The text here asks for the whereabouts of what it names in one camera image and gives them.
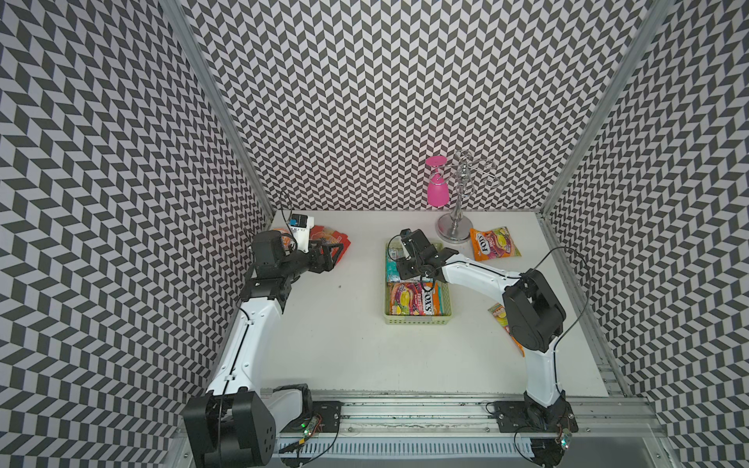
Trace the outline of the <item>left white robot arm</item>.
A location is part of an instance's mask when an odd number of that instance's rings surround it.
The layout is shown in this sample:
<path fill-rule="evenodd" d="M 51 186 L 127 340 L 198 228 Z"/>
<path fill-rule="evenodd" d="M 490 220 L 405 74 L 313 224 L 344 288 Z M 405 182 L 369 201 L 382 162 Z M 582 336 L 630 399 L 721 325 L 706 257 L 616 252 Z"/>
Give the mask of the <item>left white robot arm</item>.
<path fill-rule="evenodd" d="M 300 425 L 307 435 L 319 425 L 309 387 L 282 385 L 264 397 L 261 365 L 280 323 L 292 286 L 306 272 L 335 268 L 343 244 L 311 240 L 306 250 L 284 246 L 289 233 L 261 232 L 240 294 L 241 303 L 215 376 L 205 394 L 191 398 L 183 422 L 198 467 L 259 467 L 271 460 L 282 430 Z"/>

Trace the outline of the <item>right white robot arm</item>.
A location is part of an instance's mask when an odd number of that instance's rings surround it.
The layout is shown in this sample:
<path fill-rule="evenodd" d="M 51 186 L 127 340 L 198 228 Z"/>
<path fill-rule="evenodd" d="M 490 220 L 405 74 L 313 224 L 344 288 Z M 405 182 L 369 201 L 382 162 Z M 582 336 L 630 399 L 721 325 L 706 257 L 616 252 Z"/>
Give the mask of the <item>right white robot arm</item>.
<path fill-rule="evenodd" d="M 525 350 L 526 396 L 543 408 L 556 404 L 562 397 L 556 347 L 567 313 L 544 275 L 536 268 L 508 272 L 455 249 L 439 249 L 419 229 L 404 229 L 394 238 L 406 252 L 395 261 L 401 279 L 433 279 L 466 287 L 503 305 L 509 335 Z"/>

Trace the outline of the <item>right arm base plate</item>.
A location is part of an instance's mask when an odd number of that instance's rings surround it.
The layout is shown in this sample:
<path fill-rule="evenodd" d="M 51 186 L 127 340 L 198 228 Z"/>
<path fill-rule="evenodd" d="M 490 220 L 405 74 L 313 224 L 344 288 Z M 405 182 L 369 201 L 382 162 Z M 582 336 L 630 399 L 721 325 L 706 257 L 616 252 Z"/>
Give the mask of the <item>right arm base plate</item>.
<path fill-rule="evenodd" d="M 544 407 L 534 400 L 495 401 L 489 403 L 489 413 L 497 421 L 500 433 L 514 433 L 523 428 L 532 432 L 579 432 L 572 405 L 561 396 L 551 406 Z"/>

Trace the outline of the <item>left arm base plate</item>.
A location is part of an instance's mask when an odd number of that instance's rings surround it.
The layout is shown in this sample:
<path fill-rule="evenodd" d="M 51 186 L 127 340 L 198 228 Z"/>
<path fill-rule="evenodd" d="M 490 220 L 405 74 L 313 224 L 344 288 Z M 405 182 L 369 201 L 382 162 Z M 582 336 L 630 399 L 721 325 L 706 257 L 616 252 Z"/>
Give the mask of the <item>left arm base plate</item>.
<path fill-rule="evenodd" d="M 300 434 L 313 417 L 320 417 L 318 433 L 334 434 L 341 425 L 343 402 L 336 400 L 316 401 L 311 409 L 304 411 L 299 417 L 287 423 L 281 430 L 282 434 Z"/>

